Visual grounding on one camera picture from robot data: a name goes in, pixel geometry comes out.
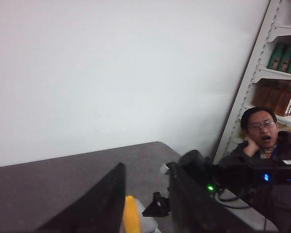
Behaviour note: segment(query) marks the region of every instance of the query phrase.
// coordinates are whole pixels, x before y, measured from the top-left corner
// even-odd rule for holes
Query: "yellow object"
[[[133,196],[125,197],[123,222],[126,233],[140,233],[138,209]]]

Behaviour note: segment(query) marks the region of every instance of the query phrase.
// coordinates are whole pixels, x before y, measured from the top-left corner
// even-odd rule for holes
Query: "shelf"
[[[257,83],[260,81],[260,79],[289,79],[291,80],[291,74],[273,70],[273,69],[268,69],[266,66],[263,65],[258,65],[256,74],[254,76],[253,82]]]
[[[244,104],[243,109],[242,109],[242,115],[247,109],[253,108],[253,107],[254,106],[251,104]],[[291,116],[278,116],[278,115],[276,115],[276,117],[277,117],[278,123],[286,125],[288,128],[291,128]]]
[[[274,23],[269,33],[267,42],[272,42],[278,36],[291,35],[291,25]]]
[[[277,116],[277,121],[280,123],[280,124],[283,124],[283,125],[287,125],[288,127],[291,127],[291,116]]]

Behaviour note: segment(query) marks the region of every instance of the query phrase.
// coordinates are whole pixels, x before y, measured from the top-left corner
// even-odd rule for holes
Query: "white shelving unit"
[[[273,42],[278,36],[291,35],[291,25],[274,23],[266,42]]]
[[[219,143],[214,163],[226,152],[231,152],[241,137],[240,119],[246,109],[253,107],[251,100],[261,79],[291,80],[291,74],[266,68],[276,42],[291,43],[291,0],[271,0],[256,44],[251,54],[242,83]],[[291,127],[291,116],[277,116],[278,122]]]
[[[257,83],[261,79],[291,80],[291,74],[273,70],[273,69],[268,69],[266,68],[266,66],[263,66],[263,65],[258,65],[256,74],[253,79],[253,83]]]

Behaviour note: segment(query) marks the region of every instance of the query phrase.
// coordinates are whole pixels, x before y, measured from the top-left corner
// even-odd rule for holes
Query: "blue led light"
[[[264,174],[264,180],[269,181],[269,175],[268,174]]]

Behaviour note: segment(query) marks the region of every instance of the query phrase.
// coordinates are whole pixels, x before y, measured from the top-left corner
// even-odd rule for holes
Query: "gray table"
[[[229,190],[225,190],[222,194],[222,199],[231,199],[236,197],[232,192]],[[247,203],[245,203],[241,199],[237,199],[234,201],[229,202],[222,202],[218,199],[218,195],[215,196],[216,201],[228,206],[234,206],[234,207],[243,207],[248,206]],[[265,230],[272,231],[272,232],[278,232],[277,227],[268,219],[265,219],[265,217],[260,214],[258,211],[253,209],[252,207],[246,208],[246,209],[232,209],[227,208],[232,214],[240,218],[242,221],[244,221],[246,224],[248,224],[250,227],[252,227],[254,230],[257,231],[263,231],[264,230],[264,221],[266,220]]]
[[[117,163],[127,169],[126,194],[144,206],[153,192],[167,197],[163,163],[180,156],[161,142],[102,150],[0,167],[0,231],[32,231],[76,201]],[[159,229],[172,233],[171,217],[155,218]]]

